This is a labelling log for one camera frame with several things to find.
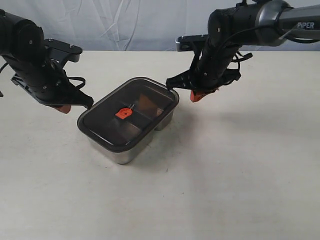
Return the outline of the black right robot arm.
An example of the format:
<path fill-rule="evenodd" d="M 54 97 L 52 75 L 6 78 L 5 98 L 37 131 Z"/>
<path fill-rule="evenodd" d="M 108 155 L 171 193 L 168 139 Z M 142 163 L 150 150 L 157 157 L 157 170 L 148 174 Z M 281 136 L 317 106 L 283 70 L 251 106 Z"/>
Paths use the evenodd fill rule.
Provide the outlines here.
<path fill-rule="evenodd" d="M 240 53 L 244 46 L 278 47 L 286 41 L 300 44 L 320 40 L 320 6 L 293 7 L 284 0 L 245 0 L 234 7 L 216 9 L 207 22 L 207 33 L 180 36 L 178 52 L 192 51 L 188 70 L 166 80 L 169 90 L 190 90 L 195 103 L 241 77 L 240 68 L 229 68 L 252 58 Z"/>

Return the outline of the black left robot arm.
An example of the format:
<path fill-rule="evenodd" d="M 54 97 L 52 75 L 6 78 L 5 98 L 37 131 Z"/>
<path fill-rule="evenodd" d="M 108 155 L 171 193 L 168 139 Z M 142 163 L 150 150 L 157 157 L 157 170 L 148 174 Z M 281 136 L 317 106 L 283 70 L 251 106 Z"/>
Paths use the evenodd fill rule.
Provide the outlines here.
<path fill-rule="evenodd" d="M 38 103 L 65 114 L 72 106 L 93 106 L 93 98 L 81 91 L 86 80 L 69 77 L 64 70 L 68 61 L 78 62 L 82 52 L 79 46 L 45 39 L 33 21 L 0 11 L 0 56 L 15 72 L 11 81 Z M 71 80 L 81 83 L 73 85 Z"/>

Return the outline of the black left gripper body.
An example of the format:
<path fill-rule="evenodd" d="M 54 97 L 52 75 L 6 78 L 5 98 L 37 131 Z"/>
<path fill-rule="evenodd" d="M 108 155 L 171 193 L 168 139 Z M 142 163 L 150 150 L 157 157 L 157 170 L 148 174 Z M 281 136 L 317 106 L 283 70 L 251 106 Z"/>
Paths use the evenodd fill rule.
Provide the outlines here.
<path fill-rule="evenodd" d="M 15 75 L 11 81 L 25 90 L 37 102 L 49 107 L 83 106 L 90 109 L 94 104 L 91 96 L 81 91 L 85 85 L 84 78 L 80 85 L 73 85 L 65 70 L 54 60 L 20 61 L 11 60 Z"/>

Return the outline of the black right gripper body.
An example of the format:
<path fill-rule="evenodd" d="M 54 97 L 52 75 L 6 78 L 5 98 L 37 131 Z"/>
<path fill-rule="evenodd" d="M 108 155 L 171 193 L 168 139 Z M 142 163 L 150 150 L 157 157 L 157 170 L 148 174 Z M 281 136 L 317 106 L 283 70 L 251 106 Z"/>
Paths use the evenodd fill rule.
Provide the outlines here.
<path fill-rule="evenodd" d="M 212 91 L 240 79 L 242 54 L 238 49 L 223 49 L 219 52 L 202 49 L 193 53 L 189 69 L 166 79 L 168 89 Z"/>

